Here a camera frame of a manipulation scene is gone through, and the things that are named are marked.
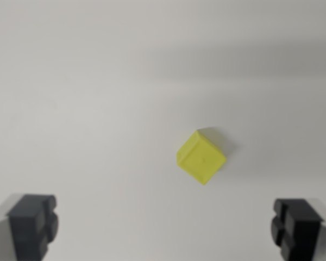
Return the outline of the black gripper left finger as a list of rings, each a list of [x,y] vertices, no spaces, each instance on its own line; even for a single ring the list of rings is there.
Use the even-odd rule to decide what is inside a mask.
[[[43,260],[58,233],[54,195],[14,193],[0,204],[0,260]]]

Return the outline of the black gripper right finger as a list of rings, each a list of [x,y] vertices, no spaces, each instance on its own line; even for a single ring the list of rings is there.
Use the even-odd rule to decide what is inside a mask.
[[[316,198],[278,198],[273,242],[285,261],[326,260],[326,206]]]

